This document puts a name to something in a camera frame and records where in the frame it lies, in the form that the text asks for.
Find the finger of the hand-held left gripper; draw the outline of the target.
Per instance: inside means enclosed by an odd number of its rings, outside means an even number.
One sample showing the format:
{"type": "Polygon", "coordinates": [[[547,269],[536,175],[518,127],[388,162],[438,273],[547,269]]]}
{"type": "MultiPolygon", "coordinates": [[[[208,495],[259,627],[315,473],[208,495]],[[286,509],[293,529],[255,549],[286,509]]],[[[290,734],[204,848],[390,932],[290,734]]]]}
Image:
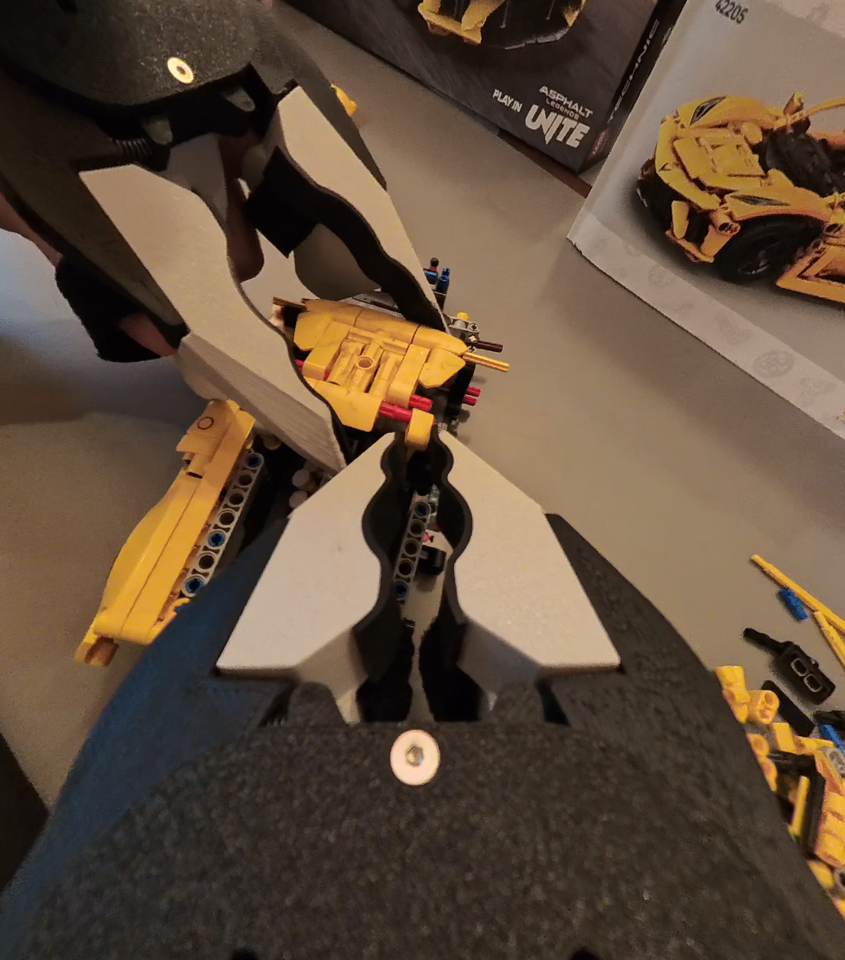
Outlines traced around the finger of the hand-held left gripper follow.
{"type": "Polygon", "coordinates": [[[235,402],[304,458],[342,471],[331,407],[235,275],[220,152],[174,150],[162,173],[128,164],[80,178],[186,326],[176,361],[187,384],[205,399],[235,402]]]}
{"type": "Polygon", "coordinates": [[[407,320],[446,324],[385,185],[304,90],[250,148],[250,222],[327,300],[382,291],[407,320]]]}

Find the yellow toy car chassis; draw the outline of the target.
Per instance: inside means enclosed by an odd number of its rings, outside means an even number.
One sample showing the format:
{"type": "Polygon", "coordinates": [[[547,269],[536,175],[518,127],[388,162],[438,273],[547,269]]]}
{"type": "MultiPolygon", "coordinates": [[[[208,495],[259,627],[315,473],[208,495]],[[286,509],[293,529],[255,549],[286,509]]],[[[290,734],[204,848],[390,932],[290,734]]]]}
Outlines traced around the yellow toy car chassis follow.
{"type": "MultiPolygon", "coordinates": [[[[275,296],[271,322],[307,386],[341,416],[353,451],[386,434],[424,450],[434,429],[455,433],[481,395],[477,369],[505,373],[501,342],[466,312],[424,333],[381,292],[343,300],[275,296]]],[[[232,400],[208,402],[180,439],[181,466],[129,534],[76,662],[107,666],[120,647],[152,643],[244,546],[293,512],[333,471],[291,451],[232,400]]]]}

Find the grey angled toy beam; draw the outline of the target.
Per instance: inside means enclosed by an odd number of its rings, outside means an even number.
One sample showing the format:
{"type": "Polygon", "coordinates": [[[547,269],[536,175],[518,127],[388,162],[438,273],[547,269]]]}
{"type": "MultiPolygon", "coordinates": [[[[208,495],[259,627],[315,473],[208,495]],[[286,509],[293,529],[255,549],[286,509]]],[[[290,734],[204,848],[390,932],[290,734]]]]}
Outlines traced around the grey angled toy beam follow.
{"type": "Polygon", "coordinates": [[[448,552],[436,542],[440,492],[431,486],[414,493],[401,544],[393,565],[392,585],[396,602],[404,605],[419,576],[437,578],[445,571],[448,552]]]}

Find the toy car instruction booklet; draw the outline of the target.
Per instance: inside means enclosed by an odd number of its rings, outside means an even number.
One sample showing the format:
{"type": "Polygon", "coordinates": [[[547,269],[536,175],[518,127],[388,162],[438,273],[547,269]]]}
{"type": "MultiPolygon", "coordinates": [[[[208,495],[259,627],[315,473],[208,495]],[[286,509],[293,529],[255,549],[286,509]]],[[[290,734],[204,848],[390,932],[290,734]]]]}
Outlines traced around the toy car instruction booklet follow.
{"type": "Polygon", "coordinates": [[[568,240],[845,441],[845,2],[687,2],[568,240]]]}

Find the toy car set box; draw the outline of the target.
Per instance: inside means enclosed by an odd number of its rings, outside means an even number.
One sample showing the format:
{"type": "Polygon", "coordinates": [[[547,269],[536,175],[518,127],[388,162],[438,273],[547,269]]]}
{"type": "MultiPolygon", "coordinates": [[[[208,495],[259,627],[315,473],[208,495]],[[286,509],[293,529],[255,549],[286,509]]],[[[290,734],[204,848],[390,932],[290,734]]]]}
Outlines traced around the toy car set box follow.
{"type": "Polygon", "coordinates": [[[685,1],[289,1],[573,174],[602,162],[685,1]]]}

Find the grey desk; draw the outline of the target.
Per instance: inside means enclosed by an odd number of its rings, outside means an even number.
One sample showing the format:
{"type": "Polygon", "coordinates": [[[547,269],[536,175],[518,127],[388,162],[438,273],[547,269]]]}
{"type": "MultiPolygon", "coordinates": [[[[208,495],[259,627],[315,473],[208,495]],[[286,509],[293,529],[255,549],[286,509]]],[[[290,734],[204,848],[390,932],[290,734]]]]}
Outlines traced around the grey desk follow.
{"type": "MultiPolygon", "coordinates": [[[[761,554],[845,615],[845,443],[595,270],[581,198],[477,121],[293,10],[417,243],[514,352],[466,442],[588,542],[636,681],[567,681],[568,726],[449,728],[460,779],[395,782],[377,731],[243,724],[144,789],[0,958],[845,958],[845,922],[698,663],[762,669],[796,625],[761,554]]],[[[47,797],[92,712],[171,655],[78,678],[91,606],[196,401],[97,361],[43,256],[0,231],[0,732],[47,797]]]]}

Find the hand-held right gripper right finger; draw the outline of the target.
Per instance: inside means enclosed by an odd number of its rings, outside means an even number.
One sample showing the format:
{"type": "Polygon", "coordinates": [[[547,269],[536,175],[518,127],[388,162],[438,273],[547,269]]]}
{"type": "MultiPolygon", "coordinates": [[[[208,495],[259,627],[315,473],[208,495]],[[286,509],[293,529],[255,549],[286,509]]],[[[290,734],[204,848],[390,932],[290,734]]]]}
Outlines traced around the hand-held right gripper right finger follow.
{"type": "Polygon", "coordinates": [[[435,473],[450,545],[435,625],[449,667],[491,699],[618,669],[621,655],[540,504],[453,436],[435,441],[435,473]]]}

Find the pile of small toy pieces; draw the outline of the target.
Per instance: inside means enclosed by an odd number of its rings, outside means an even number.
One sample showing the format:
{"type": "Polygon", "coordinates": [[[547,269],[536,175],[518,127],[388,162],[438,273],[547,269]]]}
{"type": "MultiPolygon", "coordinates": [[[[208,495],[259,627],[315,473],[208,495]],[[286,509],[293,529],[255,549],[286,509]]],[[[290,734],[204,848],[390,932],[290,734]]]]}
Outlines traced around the pile of small toy pieces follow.
{"type": "MultiPolygon", "coordinates": [[[[751,564],[776,585],[798,622],[815,624],[845,673],[845,618],[767,559],[751,564]]],[[[805,865],[845,922],[845,708],[837,684],[801,645],[753,628],[744,642],[769,658],[774,677],[752,686],[743,667],[715,669],[723,699],[743,727],[754,758],[805,865]]]]}

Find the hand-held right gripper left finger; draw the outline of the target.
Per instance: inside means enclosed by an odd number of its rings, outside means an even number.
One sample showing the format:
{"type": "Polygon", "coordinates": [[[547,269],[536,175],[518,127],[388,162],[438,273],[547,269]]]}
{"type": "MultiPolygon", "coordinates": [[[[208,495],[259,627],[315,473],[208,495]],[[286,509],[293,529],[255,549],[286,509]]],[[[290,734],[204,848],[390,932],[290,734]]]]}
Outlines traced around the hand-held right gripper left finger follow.
{"type": "Polygon", "coordinates": [[[221,674],[326,687],[353,706],[392,665],[393,578],[410,492],[406,451],[384,436],[287,519],[217,660],[221,674]]]}

